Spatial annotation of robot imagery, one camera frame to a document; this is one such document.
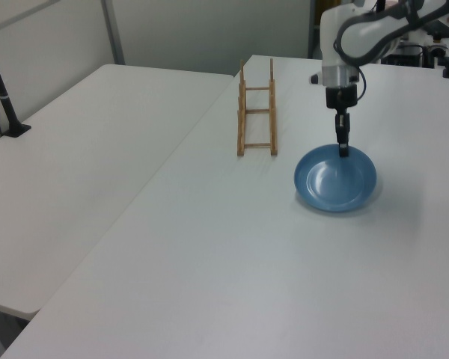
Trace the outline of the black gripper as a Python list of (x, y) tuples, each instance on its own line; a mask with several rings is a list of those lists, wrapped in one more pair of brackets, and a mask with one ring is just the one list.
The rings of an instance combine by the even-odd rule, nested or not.
[(335, 132), (340, 157), (349, 155), (350, 120), (347, 109), (357, 105), (357, 90), (357, 84), (339, 88), (326, 87), (325, 89), (326, 107), (337, 112), (335, 115)]

